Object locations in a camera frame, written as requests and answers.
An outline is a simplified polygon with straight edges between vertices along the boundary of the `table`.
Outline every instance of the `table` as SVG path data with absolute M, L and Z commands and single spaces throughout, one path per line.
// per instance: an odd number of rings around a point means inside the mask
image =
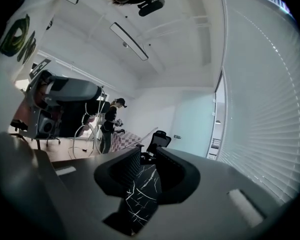
M 122 150 L 125 147 L 127 147 L 133 143 L 136 143 L 140 140 L 141 140 L 141 137 L 139 137 L 129 131 L 126 131 L 125 133 L 114 132 L 112 134 L 111 146 L 110 146 L 109 152 L 116 152 L 116 151 Z

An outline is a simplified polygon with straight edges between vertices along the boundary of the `person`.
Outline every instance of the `person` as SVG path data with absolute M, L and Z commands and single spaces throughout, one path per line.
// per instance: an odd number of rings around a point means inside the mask
M 123 5 L 143 1 L 146 0 L 114 0 L 114 3 Z M 4 0 L 5 6 L 0 10 L 0 133 L 8 129 L 12 119 L 29 123 L 29 105 L 13 82 L 21 71 L 30 73 L 38 47 L 60 2 Z M 38 100 L 44 98 L 44 88 L 38 88 Z
M 111 146 L 111 134 L 114 131 L 114 125 L 119 126 L 120 123 L 116 121 L 117 109 L 122 108 L 126 104 L 123 98 L 115 99 L 110 105 L 108 112 L 105 113 L 105 122 L 101 126 L 100 130 L 102 132 L 102 139 L 100 143 L 99 150 L 101 154 L 109 153 Z

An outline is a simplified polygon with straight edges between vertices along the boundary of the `white ceiling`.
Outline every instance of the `white ceiling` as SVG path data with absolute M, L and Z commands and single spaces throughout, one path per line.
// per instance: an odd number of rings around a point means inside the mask
M 165 0 L 162 9 L 146 17 L 140 17 L 138 11 L 136 5 L 115 6 L 109 0 L 79 0 L 76 5 L 63 0 L 53 24 L 102 50 L 139 80 L 183 71 L 183 75 L 193 73 L 192 77 L 206 73 L 210 86 L 214 85 L 212 67 L 208 66 L 212 62 L 212 26 L 203 0 Z M 147 61 L 123 46 L 123 41 L 110 30 L 114 22 L 144 47 Z

